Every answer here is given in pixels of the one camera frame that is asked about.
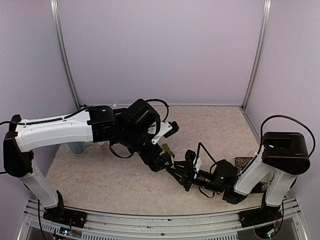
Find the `green weekly pill organizer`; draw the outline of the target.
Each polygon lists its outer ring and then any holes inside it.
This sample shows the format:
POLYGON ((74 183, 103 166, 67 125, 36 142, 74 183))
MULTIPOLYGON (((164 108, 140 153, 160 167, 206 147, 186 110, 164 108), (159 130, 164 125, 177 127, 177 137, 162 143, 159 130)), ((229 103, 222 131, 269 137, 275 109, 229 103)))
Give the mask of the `green weekly pill organizer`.
POLYGON ((163 149, 163 151, 165 153, 168 153, 171 156, 172 159, 175 158, 175 154, 171 151, 171 149, 170 149, 170 147, 169 147, 169 145, 167 143, 162 144, 161 148, 163 149))

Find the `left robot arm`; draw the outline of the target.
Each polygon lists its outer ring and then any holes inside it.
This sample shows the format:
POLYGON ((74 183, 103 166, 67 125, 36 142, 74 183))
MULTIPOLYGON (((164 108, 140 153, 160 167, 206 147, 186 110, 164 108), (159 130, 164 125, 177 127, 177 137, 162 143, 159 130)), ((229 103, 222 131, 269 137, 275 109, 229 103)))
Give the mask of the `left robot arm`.
POLYGON ((175 121, 161 118, 150 100, 138 99, 127 108, 107 105, 86 106, 78 111, 43 119, 22 119, 14 115, 8 121, 3 140, 3 166, 7 174, 20 179, 57 221, 70 218, 59 192, 46 184, 34 160, 34 150, 68 143, 120 144, 130 154, 138 154, 151 171, 173 165, 174 156, 159 145, 179 130, 175 121))

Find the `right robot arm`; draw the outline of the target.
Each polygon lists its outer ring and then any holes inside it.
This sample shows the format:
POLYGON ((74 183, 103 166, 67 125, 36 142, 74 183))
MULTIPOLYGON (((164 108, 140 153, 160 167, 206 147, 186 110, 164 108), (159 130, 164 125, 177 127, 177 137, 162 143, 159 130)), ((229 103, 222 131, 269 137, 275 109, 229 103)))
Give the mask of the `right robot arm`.
POLYGON ((213 164, 214 171, 200 169, 198 152, 187 150, 184 161, 176 161, 167 172, 189 191, 192 185, 200 190, 223 194, 223 200, 237 205, 269 173, 275 176, 267 189, 263 205, 256 210, 256 218, 266 222, 279 207, 297 176, 310 167, 310 158, 304 136, 298 132, 266 132, 262 137, 262 149, 253 160, 238 173, 225 159, 213 164))

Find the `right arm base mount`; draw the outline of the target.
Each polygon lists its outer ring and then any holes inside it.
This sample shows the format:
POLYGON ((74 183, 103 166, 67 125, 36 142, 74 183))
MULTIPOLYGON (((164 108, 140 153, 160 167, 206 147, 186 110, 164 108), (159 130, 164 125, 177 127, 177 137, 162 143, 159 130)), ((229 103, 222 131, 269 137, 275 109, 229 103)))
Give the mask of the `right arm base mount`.
POLYGON ((260 208, 241 211, 238 216, 241 227, 246 228, 281 219, 283 214, 280 211, 280 206, 261 206, 260 208))

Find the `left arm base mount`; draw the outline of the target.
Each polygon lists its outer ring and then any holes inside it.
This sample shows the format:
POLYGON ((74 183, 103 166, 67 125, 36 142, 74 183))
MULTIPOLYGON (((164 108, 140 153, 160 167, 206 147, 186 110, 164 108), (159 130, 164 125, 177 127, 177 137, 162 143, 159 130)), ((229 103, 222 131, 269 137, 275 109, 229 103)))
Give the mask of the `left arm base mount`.
POLYGON ((55 207, 45 209, 43 218, 54 223, 83 229, 87 219, 87 213, 69 208, 55 207))

